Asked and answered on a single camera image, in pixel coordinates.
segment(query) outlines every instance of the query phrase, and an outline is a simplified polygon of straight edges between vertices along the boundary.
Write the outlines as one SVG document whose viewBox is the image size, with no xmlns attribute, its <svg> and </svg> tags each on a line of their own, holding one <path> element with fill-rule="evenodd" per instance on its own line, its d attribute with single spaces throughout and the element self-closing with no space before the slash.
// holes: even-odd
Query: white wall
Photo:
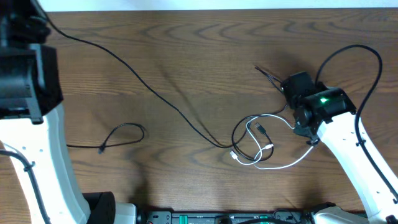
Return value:
<svg viewBox="0 0 398 224">
<path fill-rule="evenodd" d="M 46 11 L 398 7 L 398 0 L 39 0 Z"/>
</svg>

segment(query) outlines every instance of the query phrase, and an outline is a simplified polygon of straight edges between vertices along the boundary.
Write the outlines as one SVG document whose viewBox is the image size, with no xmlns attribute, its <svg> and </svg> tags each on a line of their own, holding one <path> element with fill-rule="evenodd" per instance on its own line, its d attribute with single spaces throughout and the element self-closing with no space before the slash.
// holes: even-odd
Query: white arm casing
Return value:
<svg viewBox="0 0 398 224">
<path fill-rule="evenodd" d="M 386 217 L 394 215 L 398 217 L 398 204 L 393 202 L 394 196 L 390 193 L 379 174 L 375 171 L 361 146 L 357 146 L 358 139 L 354 130 L 355 115 L 347 112 L 332 118 L 333 122 L 322 122 L 318 129 L 320 140 L 325 143 L 336 156 L 354 185 L 365 207 L 366 215 L 370 223 L 385 223 Z M 387 165 L 373 142 L 366 134 L 362 121 L 359 120 L 359 131 L 366 140 L 365 146 L 377 166 L 386 176 L 387 180 L 398 190 L 398 179 Z M 319 219 L 317 223 L 345 223 L 325 222 Z"/>
<path fill-rule="evenodd" d="M 63 133 L 63 106 L 59 104 L 46 114 L 42 124 L 31 120 L 0 120 L 0 140 L 8 151 L 19 151 L 33 171 L 51 223 L 87 223 L 90 216 L 88 202 L 83 198 L 69 159 Z M 24 166 L 11 158 L 24 191 L 32 223 L 44 223 Z"/>
</svg>

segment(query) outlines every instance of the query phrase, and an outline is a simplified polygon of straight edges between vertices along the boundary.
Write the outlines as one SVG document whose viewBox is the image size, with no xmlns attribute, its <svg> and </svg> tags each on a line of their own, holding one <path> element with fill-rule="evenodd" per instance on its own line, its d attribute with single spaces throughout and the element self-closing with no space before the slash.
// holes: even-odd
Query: robotic arm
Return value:
<svg viewBox="0 0 398 224">
<path fill-rule="evenodd" d="M 2 0 L 0 4 L 0 138 L 7 152 L 20 155 L 30 164 L 26 167 L 20 160 L 11 159 L 28 201 L 32 223 L 149 221 L 137 213 L 133 204 L 115 202 L 111 192 L 80 192 L 63 133 L 56 51 L 43 45 L 50 34 L 46 18 L 35 1 L 19 0 L 17 4 Z M 360 120 L 359 131 L 366 143 L 356 139 L 356 108 L 344 91 L 314 84 L 307 73 L 291 76 L 281 87 L 295 110 L 294 132 L 310 138 L 309 144 L 322 141 L 330 148 L 357 190 L 368 216 L 363 218 L 328 207 L 306 213 L 303 223 L 395 222 L 398 205 L 394 192 L 398 179 Z M 361 143 L 366 144 L 372 161 L 359 146 Z M 26 171 L 35 174 L 35 181 Z M 40 206 L 46 214 L 40 212 Z M 184 220 L 180 218 L 179 222 L 185 223 Z"/>
</svg>

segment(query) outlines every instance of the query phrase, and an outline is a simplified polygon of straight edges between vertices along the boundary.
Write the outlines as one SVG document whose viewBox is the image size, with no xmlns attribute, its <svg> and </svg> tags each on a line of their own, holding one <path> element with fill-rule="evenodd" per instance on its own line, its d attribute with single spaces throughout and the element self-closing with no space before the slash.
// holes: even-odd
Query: brown wooden surface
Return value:
<svg viewBox="0 0 398 224">
<path fill-rule="evenodd" d="M 335 50 L 367 44 L 384 60 L 377 92 L 364 110 L 369 135 L 398 172 L 398 13 L 396 9 L 51 13 L 62 30 L 108 47 L 130 63 L 158 93 L 199 130 L 202 122 L 229 144 L 244 116 L 284 105 L 284 97 L 254 69 L 280 78 L 306 70 L 315 76 Z M 174 210 L 273 210 L 335 202 L 362 210 L 353 186 L 321 144 L 293 168 L 261 171 L 233 161 L 226 149 L 204 141 L 117 60 L 95 47 L 53 33 L 65 97 L 70 144 L 99 144 L 112 128 L 140 123 L 148 137 L 139 144 L 70 149 L 82 192 L 112 191 L 116 199 Z M 377 62 L 364 50 L 332 60 L 321 80 L 343 88 L 358 106 L 373 82 Z M 292 121 L 292 111 L 283 115 Z M 266 165 L 288 164 L 306 150 L 305 138 L 284 124 L 262 119 L 274 141 Z M 120 129 L 111 142 L 139 137 Z M 247 138 L 242 148 L 254 152 Z M 8 158 L 0 158 L 0 223 L 28 223 L 29 211 Z"/>
</svg>

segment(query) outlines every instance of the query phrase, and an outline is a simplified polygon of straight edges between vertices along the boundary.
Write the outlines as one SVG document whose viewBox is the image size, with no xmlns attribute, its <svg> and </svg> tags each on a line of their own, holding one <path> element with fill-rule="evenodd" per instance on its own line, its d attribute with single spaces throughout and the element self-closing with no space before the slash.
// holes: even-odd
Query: wooden table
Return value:
<svg viewBox="0 0 398 224">
<path fill-rule="evenodd" d="M 258 65 L 285 79 L 308 71 L 313 77 L 334 51 L 349 44 L 377 49 L 384 72 L 364 110 L 363 122 L 375 145 L 397 172 L 398 13 L 396 9 L 311 9 L 250 11 L 51 13 L 66 33 L 91 40 L 126 60 L 200 130 L 230 143 L 235 124 L 249 114 L 284 105 Z M 100 49 L 53 32 L 65 97 L 70 144 L 98 145 L 117 125 L 144 125 L 139 144 L 69 149 L 82 192 L 112 191 L 116 200 L 174 210 L 264 211 L 308 208 L 327 201 L 363 210 L 359 197 L 333 154 L 320 144 L 302 162 L 261 171 L 212 147 L 176 111 L 148 91 L 122 64 Z M 321 80 L 344 89 L 359 106 L 377 72 L 375 57 L 353 49 L 333 59 Z M 292 110 L 282 113 L 290 122 Z M 288 164 L 307 149 L 305 138 L 281 122 L 260 123 L 275 143 L 265 166 Z M 117 131 L 111 142 L 140 135 Z M 246 138 L 240 145 L 254 153 Z M 0 223 L 29 223 L 29 211 L 14 169 L 0 158 Z"/>
</svg>

